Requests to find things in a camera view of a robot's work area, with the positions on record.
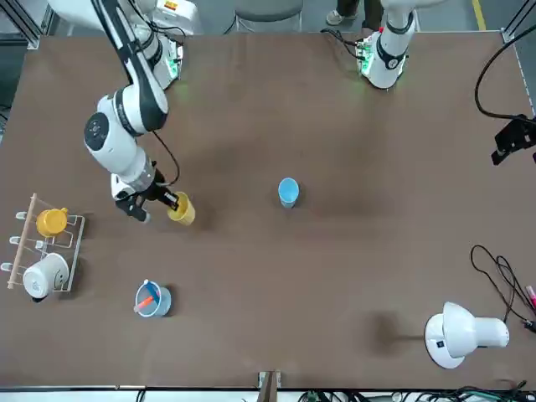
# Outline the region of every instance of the shoe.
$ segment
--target shoe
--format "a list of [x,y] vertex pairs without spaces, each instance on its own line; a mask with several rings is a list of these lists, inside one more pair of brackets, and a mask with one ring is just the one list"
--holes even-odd
[[345,19],[355,19],[356,17],[357,14],[350,15],[348,17],[343,17],[337,12],[337,10],[333,10],[330,11],[329,14],[326,16],[326,23],[327,25],[339,25]]

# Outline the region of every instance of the yellow cup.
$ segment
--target yellow cup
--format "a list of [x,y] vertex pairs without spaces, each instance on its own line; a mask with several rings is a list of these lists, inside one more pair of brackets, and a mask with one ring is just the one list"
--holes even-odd
[[46,209],[37,217],[37,231],[43,237],[59,235],[67,226],[67,208]]
[[171,208],[168,209],[167,216],[175,222],[179,222],[180,224],[189,226],[195,219],[195,208],[193,207],[192,202],[188,198],[188,195],[186,195],[185,193],[176,191],[175,195],[178,196],[178,208],[176,211],[173,211]]

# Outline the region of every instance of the white desk lamp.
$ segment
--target white desk lamp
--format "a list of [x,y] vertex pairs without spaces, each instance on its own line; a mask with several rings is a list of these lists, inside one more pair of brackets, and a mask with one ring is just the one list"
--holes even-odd
[[444,369],[458,367],[476,348],[504,348],[509,339],[508,328],[498,318],[475,318],[449,301],[443,313],[430,318],[425,328],[428,353]]

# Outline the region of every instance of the brown table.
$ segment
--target brown table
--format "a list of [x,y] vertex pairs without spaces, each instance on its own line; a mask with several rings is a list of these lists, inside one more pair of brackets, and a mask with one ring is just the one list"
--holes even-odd
[[[22,288],[0,287],[0,384],[252,386],[257,372],[279,369],[288,387],[526,379],[534,389],[536,338],[514,318],[507,348],[476,351],[456,370],[436,367],[422,339],[445,301],[503,315],[470,266],[475,243],[536,284],[536,167],[529,152],[492,165],[504,122],[472,99],[500,43],[499,33],[417,34],[407,72],[384,92],[320,34],[189,40],[162,130],[181,163],[177,189],[198,212],[185,228],[157,204],[149,225],[128,219],[85,150],[96,102],[126,83],[111,46],[43,39],[0,147],[1,256],[13,258],[13,216],[33,191],[86,214],[88,227],[70,298],[34,305]],[[482,102],[530,112],[512,51]],[[142,145],[171,177],[157,141]],[[285,176],[302,188],[292,211],[278,204]],[[172,287],[170,318],[132,312],[145,278]]]

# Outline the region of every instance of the black cable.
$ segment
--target black cable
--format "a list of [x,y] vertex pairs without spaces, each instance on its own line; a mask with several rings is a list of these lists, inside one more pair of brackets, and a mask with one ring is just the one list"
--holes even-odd
[[143,402],[143,400],[145,399],[146,391],[146,389],[140,389],[139,391],[137,391],[136,402]]
[[525,36],[527,36],[528,34],[530,34],[531,32],[533,32],[534,30],[536,29],[536,24],[532,25],[531,27],[525,29],[524,31],[522,31],[522,33],[520,33],[518,36],[516,36],[514,39],[511,39],[509,41],[507,41],[503,46],[501,46],[501,48],[495,52],[495,54],[488,60],[488,62],[486,63],[486,65],[484,66],[484,68],[482,69],[482,72],[480,73],[480,75],[478,76],[478,80],[477,80],[477,84],[475,85],[475,103],[477,104],[477,108],[478,110],[488,116],[488,117],[494,117],[496,119],[505,119],[505,120],[520,120],[520,121],[524,121],[526,123],[530,123],[530,124],[534,124],[536,125],[536,121],[532,121],[530,119],[527,119],[525,117],[522,117],[522,116],[515,116],[515,115],[505,115],[505,114],[501,114],[501,113],[494,113],[492,111],[487,111],[486,109],[484,109],[482,107],[482,104],[480,103],[480,97],[479,97],[479,90],[480,90],[480,84],[482,83],[482,79],[484,78],[484,75],[487,73],[487,71],[489,70],[490,66],[492,65],[492,63],[495,61],[495,59],[506,49],[508,49],[510,46],[512,46],[513,44],[515,44],[518,40],[520,40],[521,38],[524,38]]
[[161,187],[168,187],[168,186],[172,186],[174,185],[177,180],[178,180],[178,177],[180,176],[181,174],[181,169],[180,167],[178,166],[178,162],[177,162],[177,158],[175,158],[175,155],[173,155],[173,152],[171,152],[171,150],[168,148],[168,146],[166,145],[166,143],[163,141],[163,139],[158,135],[158,133],[156,131],[153,131],[152,134],[154,134],[154,136],[160,141],[160,143],[162,144],[162,146],[165,148],[165,150],[167,151],[167,153],[169,154],[169,156],[171,157],[171,159],[173,160],[173,163],[175,163],[175,168],[177,169],[177,173],[175,175],[175,178],[169,182],[169,183],[159,183],[158,185],[161,186]]
[[[478,249],[484,251],[486,255],[493,261],[493,263],[497,267],[497,270],[501,274],[502,278],[510,286],[510,289],[512,290],[512,296],[510,297],[509,301],[507,301],[506,297],[501,292],[497,283],[492,279],[492,277],[486,271],[477,267],[477,264],[475,263],[475,260],[474,260],[474,254],[475,254],[475,250],[478,250]],[[536,315],[536,308],[534,308],[530,299],[525,294],[525,290],[522,288],[521,284],[518,281],[518,278],[513,273],[513,268],[510,266],[510,263],[505,257],[503,257],[502,255],[498,255],[497,257],[494,257],[492,253],[483,245],[474,245],[471,248],[470,258],[471,258],[472,267],[487,277],[487,279],[492,283],[495,291],[501,297],[502,302],[505,304],[506,311],[504,313],[504,319],[503,319],[505,323],[508,319],[508,315],[510,314],[510,312],[512,312],[515,316],[519,317],[523,322],[529,321],[527,318],[523,317],[521,314],[519,314],[513,309],[513,302],[515,300],[515,296],[518,296],[519,299],[521,299],[521,302],[527,307],[527,309],[529,309],[534,315]]]
[[516,24],[516,26],[512,28],[512,34],[516,32],[516,29],[519,28],[519,25],[521,25],[523,21],[525,20],[525,18],[530,14],[530,12],[533,11],[534,6],[536,6],[536,2],[534,2],[533,5],[528,8],[525,15],[523,15],[521,19],[518,21],[518,23]]
[[357,56],[355,54],[355,52],[352,51],[352,49],[350,49],[348,47],[348,46],[353,46],[353,47],[357,46],[359,42],[363,41],[362,39],[359,39],[359,40],[356,40],[356,41],[347,40],[347,39],[345,39],[343,37],[343,34],[341,33],[341,31],[339,31],[339,30],[334,31],[333,29],[330,29],[330,28],[321,29],[320,33],[321,34],[330,34],[330,35],[332,35],[337,41],[339,41],[341,44],[343,44],[343,46],[346,49],[346,51],[349,52],[352,57],[354,57],[355,59],[358,59],[358,60],[364,60],[364,57]]
[[338,402],[343,402],[343,400],[340,399],[337,394],[335,394],[334,392],[332,392],[331,394],[332,394],[332,400],[333,400],[333,397],[334,397],[336,400],[338,400]]
[[510,20],[506,28],[504,29],[504,32],[508,32],[508,28],[510,28],[510,25],[513,24],[513,22],[516,20],[516,18],[519,16],[519,14],[523,11],[525,7],[527,7],[527,4],[530,2],[530,0],[525,0],[525,3],[523,3],[523,6],[518,10],[516,15],[513,16],[513,18]]
[[183,36],[183,41],[182,42],[179,42],[179,44],[181,46],[184,45],[184,40],[186,39],[187,35],[186,33],[184,32],[184,30],[180,27],[161,27],[159,25],[157,25],[156,23],[154,23],[153,21],[149,21],[147,20],[143,15],[142,15],[142,12],[140,12],[140,10],[138,9],[136,3],[134,0],[128,0],[128,2],[130,3],[131,7],[134,9],[134,11],[136,12],[137,16],[139,18],[142,19],[142,21],[149,27],[149,29],[151,29],[154,33],[157,33],[157,34],[165,34],[163,31],[166,31],[166,30],[169,30],[169,29],[178,29],[179,31],[181,31],[181,34]]
[[226,35],[228,34],[229,32],[231,32],[231,29],[234,27],[236,23],[236,20],[233,18],[233,22],[231,23],[231,25],[222,33],[222,35]]

